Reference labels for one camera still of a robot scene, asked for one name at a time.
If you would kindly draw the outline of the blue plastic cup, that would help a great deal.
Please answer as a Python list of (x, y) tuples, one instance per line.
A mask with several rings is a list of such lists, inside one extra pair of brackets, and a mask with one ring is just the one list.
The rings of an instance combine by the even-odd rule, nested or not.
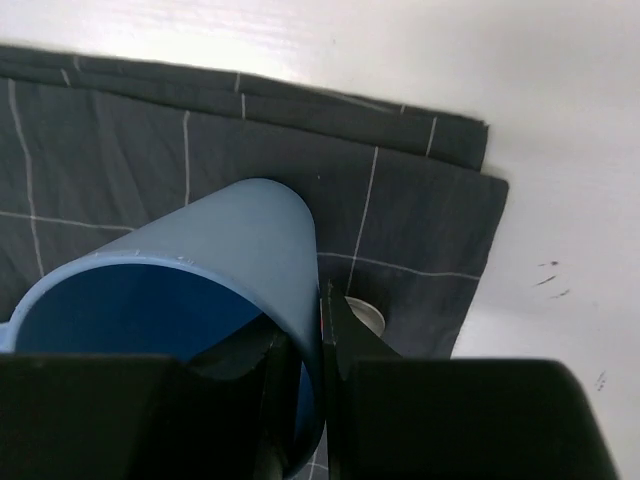
[(288, 475), (324, 413), (315, 225), (283, 184), (236, 182), (41, 278), (1, 327), (5, 353), (167, 354), (182, 361), (260, 314), (303, 364)]

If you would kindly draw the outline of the silver spoon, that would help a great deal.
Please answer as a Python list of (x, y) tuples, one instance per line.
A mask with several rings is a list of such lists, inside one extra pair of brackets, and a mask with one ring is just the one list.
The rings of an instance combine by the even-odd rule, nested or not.
[(347, 296), (346, 301), (353, 314), (371, 330), (377, 337), (381, 337), (386, 329), (386, 322), (382, 313), (364, 300)]

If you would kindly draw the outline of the dark grey checked cloth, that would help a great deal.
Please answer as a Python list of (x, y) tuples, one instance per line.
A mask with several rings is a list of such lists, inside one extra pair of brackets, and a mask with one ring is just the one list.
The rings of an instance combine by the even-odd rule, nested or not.
[[(479, 120), (241, 73), (3, 48), (1, 327), (58, 267), (236, 182), (283, 184), (315, 225), (322, 437), (324, 284), (379, 308), (399, 355), (450, 357), (509, 190), (481, 172), (487, 140)], [(1, 358), (189, 363), (265, 329), (295, 347), (260, 314), (187, 361)]]

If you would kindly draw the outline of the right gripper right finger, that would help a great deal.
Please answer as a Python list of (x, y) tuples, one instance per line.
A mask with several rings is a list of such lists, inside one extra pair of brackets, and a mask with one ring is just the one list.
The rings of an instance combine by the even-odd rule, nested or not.
[(553, 360), (405, 358), (321, 290), (333, 479), (613, 479), (586, 395)]

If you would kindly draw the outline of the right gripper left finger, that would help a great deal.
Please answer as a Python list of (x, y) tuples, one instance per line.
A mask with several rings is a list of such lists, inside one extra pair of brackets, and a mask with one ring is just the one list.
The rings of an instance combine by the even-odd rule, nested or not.
[(245, 330), (181, 363), (5, 354), (5, 479), (280, 479), (293, 441), (292, 342)]

